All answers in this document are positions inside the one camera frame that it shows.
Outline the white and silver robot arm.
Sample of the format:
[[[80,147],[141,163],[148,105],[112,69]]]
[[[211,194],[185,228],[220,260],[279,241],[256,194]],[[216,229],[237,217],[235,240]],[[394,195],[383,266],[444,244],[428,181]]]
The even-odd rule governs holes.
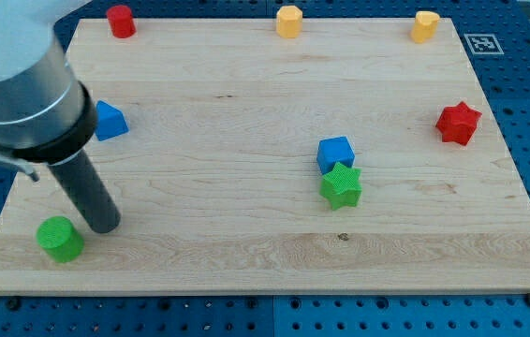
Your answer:
[[[96,111],[56,37],[86,0],[0,0],[0,164],[32,180],[62,164],[96,129]]]

